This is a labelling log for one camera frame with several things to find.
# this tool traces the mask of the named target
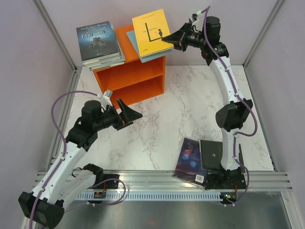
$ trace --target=marble surface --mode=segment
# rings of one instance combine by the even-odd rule
[[[233,66],[233,72],[245,97],[251,98],[242,66]],[[100,92],[93,73],[85,67],[77,90]],[[84,103],[91,99],[95,97],[75,95],[65,136],[81,116]],[[77,166],[94,163],[104,169],[174,170],[185,137],[222,140],[215,120],[222,106],[220,89],[209,67],[166,66],[165,93],[130,106],[143,118],[121,131],[112,127],[100,131]],[[251,133],[253,129],[249,116],[243,131]],[[260,124],[254,137],[241,136],[240,143],[249,170],[273,170]]]

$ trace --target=barcode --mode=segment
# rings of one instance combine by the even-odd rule
[[[195,181],[199,182],[199,183],[203,183],[203,180],[204,180],[204,176],[201,176],[201,175],[196,175],[196,179]]]

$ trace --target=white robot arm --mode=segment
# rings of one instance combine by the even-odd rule
[[[33,214],[34,221],[47,228],[55,228],[67,207],[81,192],[105,180],[102,168],[88,164],[73,181],[65,184],[73,168],[97,139],[98,131],[110,126],[121,130],[142,117],[121,99],[117,101],[122,111],[118,114],[110,102],[111,94],[111,91],[106,91],[98,95],[100,101],[85,103],[81,117],[66,137],[66,151],[59,154],[42,181],[30,193],[20,195],[18,201],[25,217],[31,218]]]
[[[226,46],[220,40],[220,22],[217,17],[207,17],[208,9],[200,10],[189,18],[178,31],[162,38],[162,41],[174,45],[180,51],[186,51],[188,46],[199,48],[202,57],[213,71],[219,84],[223,97],[223,108],[216,113],[216,122],[223,135],[222,159],[217,175],[208,175],[206,183],[214,184],[209,188],[234,187],[241,182],[240,188],[245,188],[244,176],[241,172],[241,164],[237,160],[239,152],[238,138],[243,123],[246,121],[253,103],[246,100],[241,93],[234,74],[232,72],[229,53]],[[198,16],[205,12],[202,31],[196,29]]]

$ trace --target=lavender wall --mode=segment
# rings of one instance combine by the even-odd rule
[[[305,1],[285,1],[247,68],[276,166],[305,216]]]
[[[18,197],[45,167],[55,134],[51,105],[72,72],[31,0],[2,2],[0,29],[0,225],[17,229]]]
[[[115,28],[118,28],[132,24],[132,18],[135,16],[163,8],[170,31],[174,32],[188,21],[192,13],[203,10],[208,5],[211,5],[209,15],[219,17],[221,20],[221,41],[227,45],[232,64],[242,64],[276,0],[42,0],[42,2],[73,61],[77,66],[81,66],[76,27],[110,21]],[[174,51],[168,56],[167,64],[202,65],[205,61],[198,49],[190,47],[185,53]]]

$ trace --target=book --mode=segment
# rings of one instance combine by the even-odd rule
[[[106,58],[106,59],[101,60],[101,61],[85,64],[85,66],[87,68],[91,68],[91,67],[95,67],[97,65],[103,64],[103,63],[110,63],[112,61],[117,61],[117,60],[121,61],[121,58],[122,57],[120,55],[119,56],[114,56],[114,57]]]
[[[117,65],[121,65],[121,64],[124,64],[124,61],[123,62],[118,62],[118,63],[112,63],[112,64],[108,64],[106,66],[103,66],[102,64],[100,66],[94,66],[92,68],[89,68],[90,71],[94,71],[94,70],[98,70],[98,69],[102,69],[102,68],[109,68],[109,67],[114,67],[114,66],[117,66]]]
[[[78,27],[76,32],[83,64],[120,55],[115,32],[109,21]]]
[[[124,56],[124,53],[121,50],[120,45],[119,45],[119,49],[120,49],[120,53],[121,53],[121,55],[119,56],[119,59],[111,60],[109,62],[104,62],[104,63],[98,64],[96,66],[89,67],[89,70],[93,71],[93,70],[98,70],[98,69],[101,69],[101,68],[108,68],[108,67],[113,67],[113,66],[116,66],[116,65],[124,64],[124,61],[125,61],[126,58]]]
[[[208,170],[201,170],[199,142],[185,138],[173,176],[202,186],[207,174]]]
[[[163,9],[135,17],[132,23],[141,57],[173,48],[173,44],[162,41],[171,34]]]
[[[152,61],[154,59],[157,59],[159,57],[165,56],[165,55],[173,52],[172,49],[168,49],[168,50],[165,50],[165,51],[162,51],[162,52],[158,52],[158,53],[155,53],[155,54],[152,54],[152,55],[149,55],[149,56],[141,57],[140,54],[139,54],[138,44],[137,44],[137,40],[135,38],[134,30],[133,31],[129,31],[126,34],[127,34],[128,38],[129,38],[130,42],[132,43],[135,51],[137,52],[137,54],[138,54],[138,56],[139,56],[139,58],[140,58],[142,63],[145,63],[145,62],[148,62],[148,61]]]

